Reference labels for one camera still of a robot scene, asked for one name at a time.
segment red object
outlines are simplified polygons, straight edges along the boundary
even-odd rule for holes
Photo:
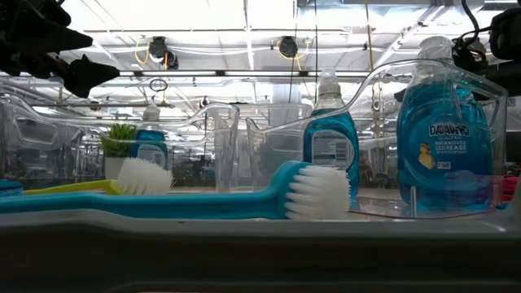
[[[512,200],[512,197],[514,196],[515,187],[518,184],[518,177],[504,177],[501,184],[503,189],[503,198],[501,201],[504,202],[510,202]]]

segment duck logo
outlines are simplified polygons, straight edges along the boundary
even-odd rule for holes
[[[418,156],[418,162],[429,170],[436,166],[436,162],[431,155],[431,148],[428,143],[420,144],[420,155]]]

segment dawn logo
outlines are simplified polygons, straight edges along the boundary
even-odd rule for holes
[[[429,125],[429,136],[458,135],[469,136],[469,128],[465,125]]]

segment potted plant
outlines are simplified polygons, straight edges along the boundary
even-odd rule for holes
[[[117,179],[123,161],[129,156],[132,144],[121,142],[121,140],[133,140],[136,132],[136,127],[133,125],[113,125],[107,136],[101,137],[105,153],[105,177],[107,179]]]

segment yellow brush handle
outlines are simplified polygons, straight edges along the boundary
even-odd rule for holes
[[[110,180],[99,180],[82,183],[67,184],[64,186],[50,187],[40,190],[26,190],[24,195],[44,195],[49,193],[77,192],[88,190],[105,190],[108,195],[117,195],[117,191],[112,188]]]

